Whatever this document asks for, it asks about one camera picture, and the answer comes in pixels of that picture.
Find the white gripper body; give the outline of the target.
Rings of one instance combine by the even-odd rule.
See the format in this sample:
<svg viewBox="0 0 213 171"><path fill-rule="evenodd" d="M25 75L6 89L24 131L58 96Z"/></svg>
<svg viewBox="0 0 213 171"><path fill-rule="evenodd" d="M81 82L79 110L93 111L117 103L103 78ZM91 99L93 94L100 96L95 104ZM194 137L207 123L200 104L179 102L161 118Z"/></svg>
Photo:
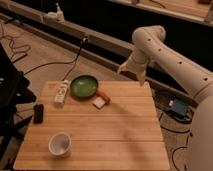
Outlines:
<svg viewBox="0 0 213 171"><path fill-rule="evenodd" d="M131 54L127 60L127 69L133 73L141 73L146 69L147 63L146 57Z"/></svg>

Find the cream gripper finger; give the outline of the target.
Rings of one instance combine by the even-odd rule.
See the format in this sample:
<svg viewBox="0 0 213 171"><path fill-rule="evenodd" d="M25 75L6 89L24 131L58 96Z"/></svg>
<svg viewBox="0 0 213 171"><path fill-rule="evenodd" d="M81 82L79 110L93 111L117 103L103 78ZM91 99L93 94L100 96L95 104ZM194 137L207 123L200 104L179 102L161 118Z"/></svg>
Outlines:
<svg viewBox="0 0 213 171"><path fill-rule="evenodd" d="M145 83L145 79L146 79L146 72L143 71L142 73L138 74L138 75L137 75L137 79L138 79L138 81L139 81L139 84L140 84L141 86L143 86L144 83Z"/></svg>
<svg viewBox="0 0 213 171"><path fill-rule="evenodd" d="M126 72L127 70L128 70L127 63L124 62L118 67L117 73L120 74L121 72Z"/></svg>

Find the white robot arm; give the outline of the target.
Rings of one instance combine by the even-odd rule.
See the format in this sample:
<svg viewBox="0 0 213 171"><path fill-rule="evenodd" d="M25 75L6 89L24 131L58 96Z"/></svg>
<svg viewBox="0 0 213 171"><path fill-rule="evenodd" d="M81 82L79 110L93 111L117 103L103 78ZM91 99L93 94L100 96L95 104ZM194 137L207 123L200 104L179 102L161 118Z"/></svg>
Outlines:
<svg viewBox="0 0 213 171"><path fill-rule="evenodd" d="M160 25L139 27L132 34L133 51L119 67L133 72L143 85L148 63L157 62L198 104L188 141L187 171L213 171L213 73L166 46Z"/></svg>

